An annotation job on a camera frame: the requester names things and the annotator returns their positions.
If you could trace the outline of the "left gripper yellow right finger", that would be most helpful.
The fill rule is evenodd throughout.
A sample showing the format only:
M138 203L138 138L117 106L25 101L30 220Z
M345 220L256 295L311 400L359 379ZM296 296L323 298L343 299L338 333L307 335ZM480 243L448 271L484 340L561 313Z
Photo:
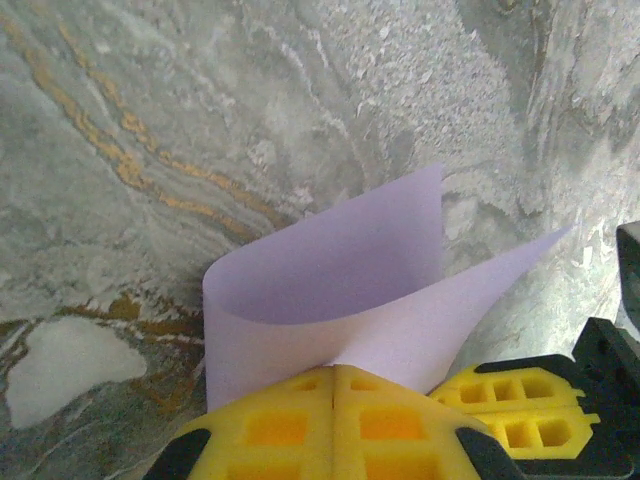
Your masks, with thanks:
M521 479L481 421L353 366L334 368L335 479Z

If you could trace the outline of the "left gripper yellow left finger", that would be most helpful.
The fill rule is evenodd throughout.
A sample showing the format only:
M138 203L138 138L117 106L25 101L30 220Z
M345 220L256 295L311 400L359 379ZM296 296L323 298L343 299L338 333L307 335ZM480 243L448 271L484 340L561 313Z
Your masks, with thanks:
M327 479L334 370L278 382L181 427L146 479Z

